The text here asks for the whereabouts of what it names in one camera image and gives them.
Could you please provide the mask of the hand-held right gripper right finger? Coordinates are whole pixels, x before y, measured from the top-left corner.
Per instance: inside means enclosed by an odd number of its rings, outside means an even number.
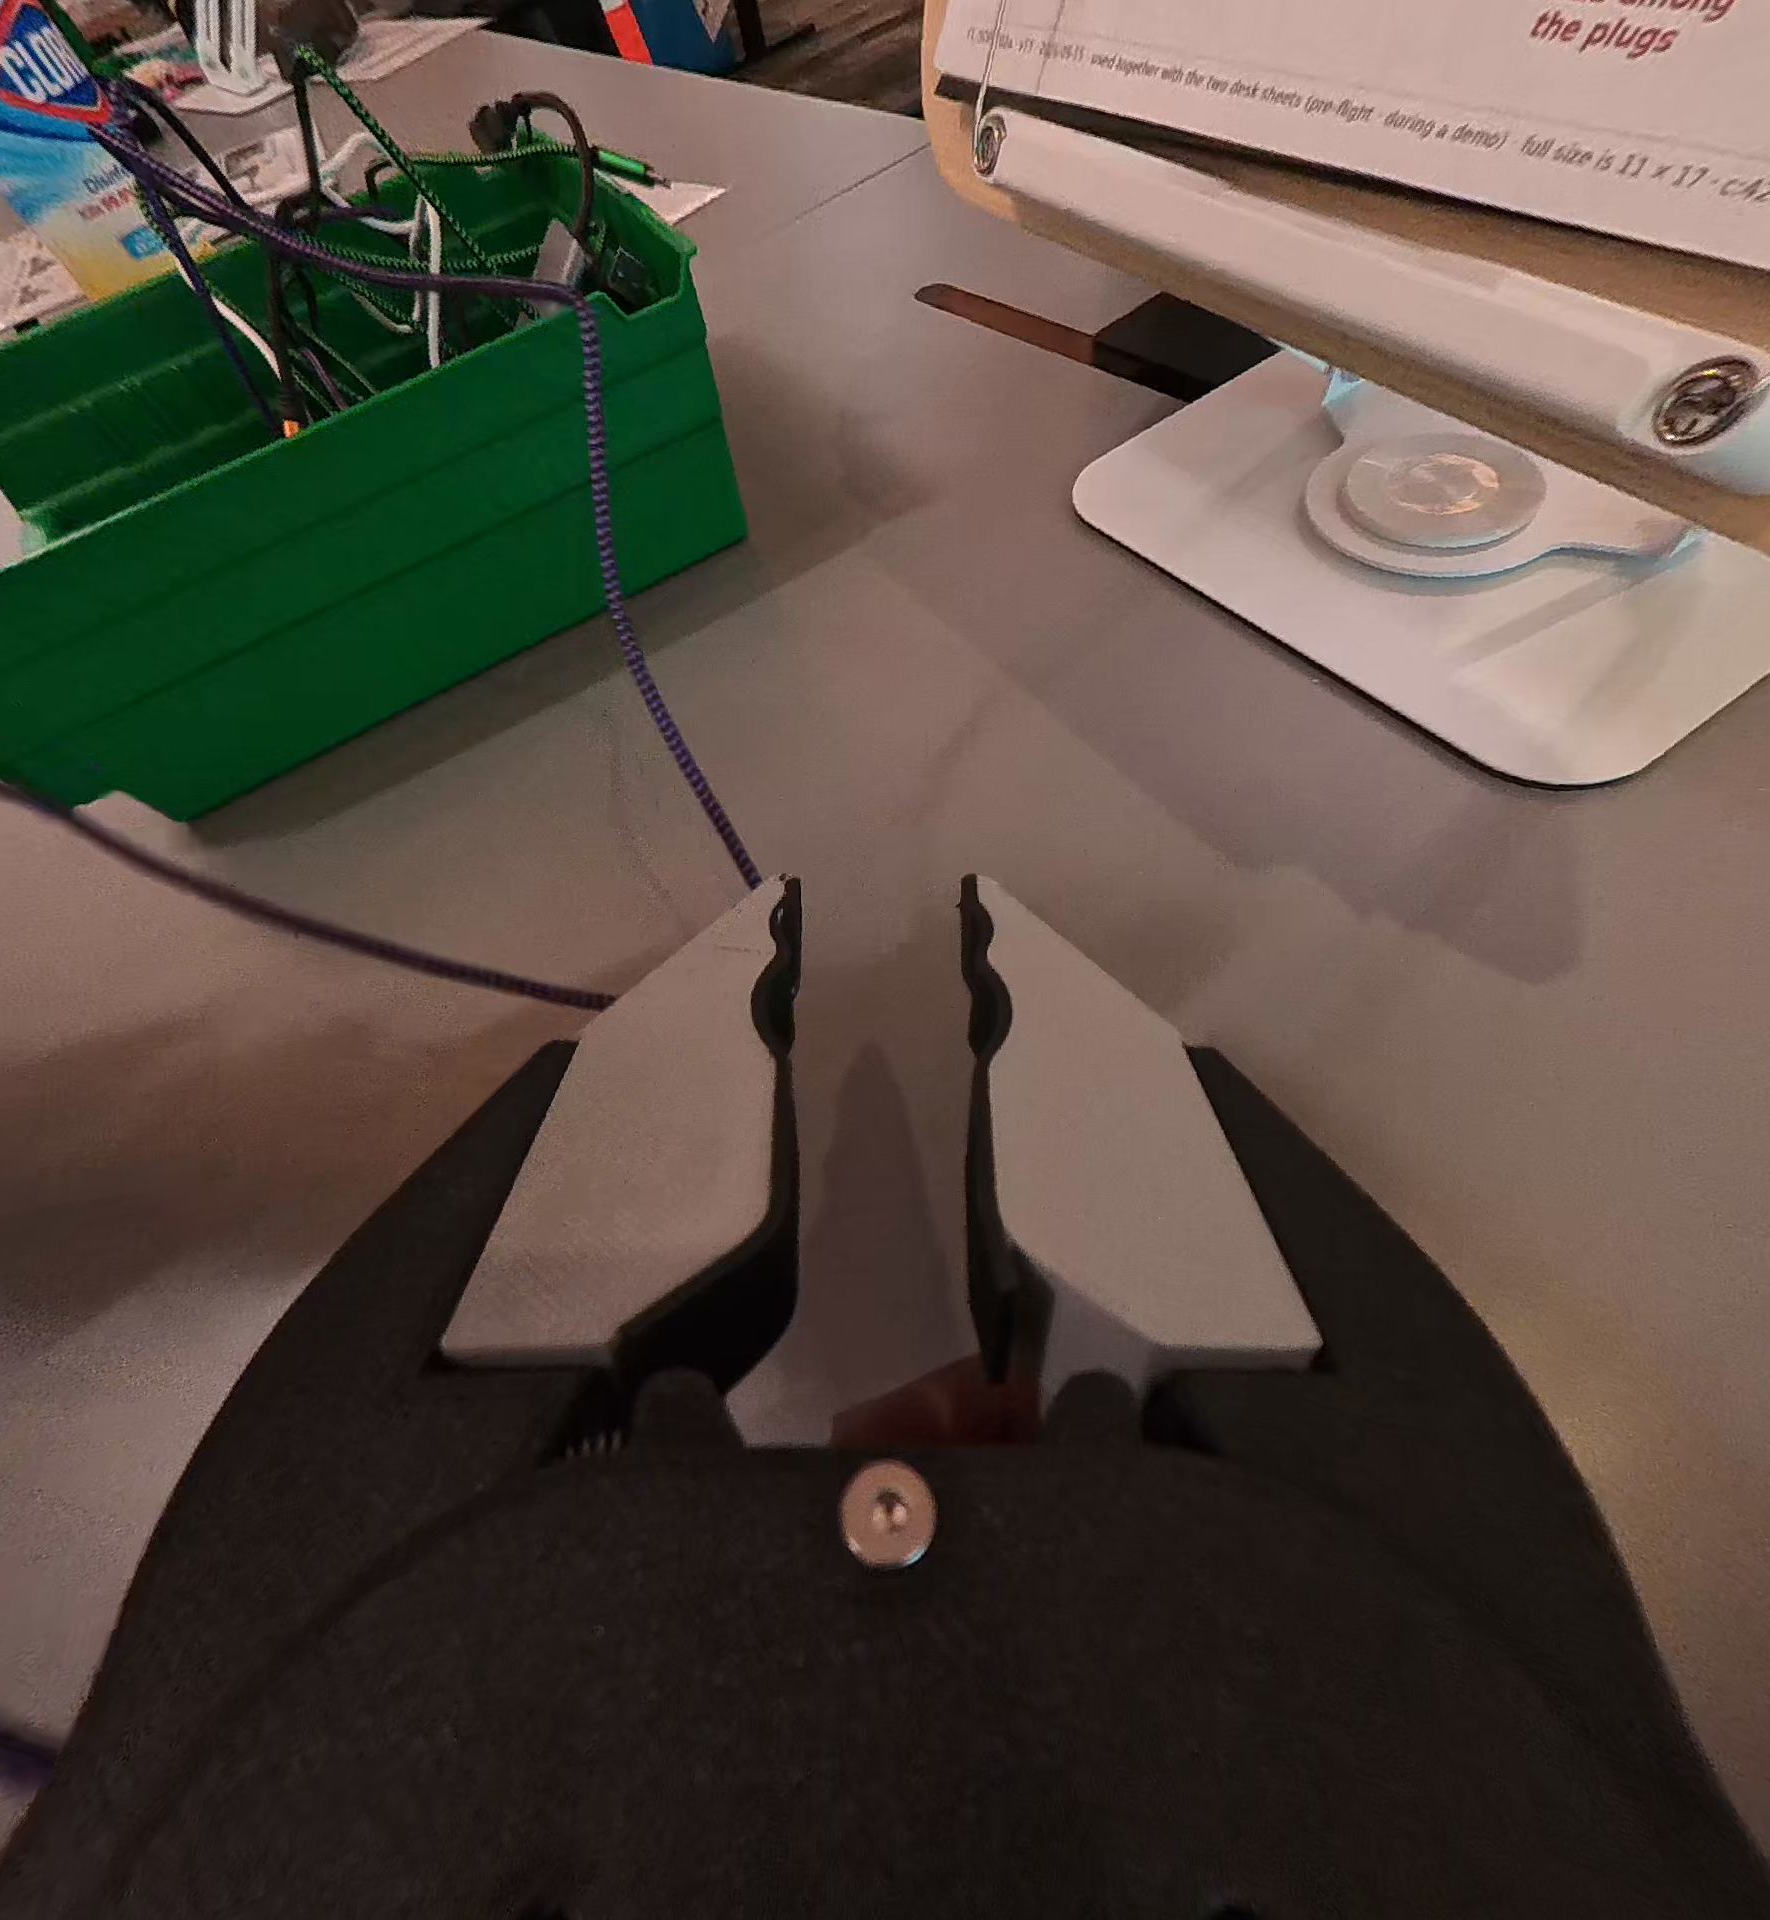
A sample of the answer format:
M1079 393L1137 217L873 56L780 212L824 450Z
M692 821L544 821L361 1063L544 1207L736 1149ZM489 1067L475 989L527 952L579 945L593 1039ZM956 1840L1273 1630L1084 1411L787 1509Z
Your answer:
M1297 1372L1313 1314L1179 1031L1005 885L963 880L965 1252L987 1380Z

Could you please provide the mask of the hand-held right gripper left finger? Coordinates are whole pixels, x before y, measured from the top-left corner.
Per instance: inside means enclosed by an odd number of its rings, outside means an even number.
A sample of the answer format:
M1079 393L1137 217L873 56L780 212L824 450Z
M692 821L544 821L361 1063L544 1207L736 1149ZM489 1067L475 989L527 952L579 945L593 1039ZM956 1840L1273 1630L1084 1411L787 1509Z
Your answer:
M585 1027L442 1359L764 1365L800 1308L800 982L801 885L771 877Z

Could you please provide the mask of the green plastic bin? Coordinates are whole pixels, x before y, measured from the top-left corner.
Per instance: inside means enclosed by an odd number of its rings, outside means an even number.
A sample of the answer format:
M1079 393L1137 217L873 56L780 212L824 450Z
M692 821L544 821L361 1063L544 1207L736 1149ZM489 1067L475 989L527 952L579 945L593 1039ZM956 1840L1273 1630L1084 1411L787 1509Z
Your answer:
M275 438L155 278L0 346L0 781L196 821L602 613L570 311L440 364L333 278L347 412Z

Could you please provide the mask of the clear acrylic stand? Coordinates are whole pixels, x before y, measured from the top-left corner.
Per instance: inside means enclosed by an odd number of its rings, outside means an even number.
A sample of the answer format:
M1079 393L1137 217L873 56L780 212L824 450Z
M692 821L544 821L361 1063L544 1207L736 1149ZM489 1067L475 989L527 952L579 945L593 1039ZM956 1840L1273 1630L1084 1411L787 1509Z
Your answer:
M268 5L177 5L201 83L233 102L259 102L280 83Z

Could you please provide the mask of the disinfecting wipes tub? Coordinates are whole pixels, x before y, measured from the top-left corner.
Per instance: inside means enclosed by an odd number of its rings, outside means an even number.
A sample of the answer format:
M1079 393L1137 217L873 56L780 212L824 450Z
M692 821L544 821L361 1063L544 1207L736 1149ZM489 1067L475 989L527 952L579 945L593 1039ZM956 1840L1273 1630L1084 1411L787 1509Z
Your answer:
M53 249L84 301L152 271L138 187L101 135L112 97L41 5L0 5L0 199Z

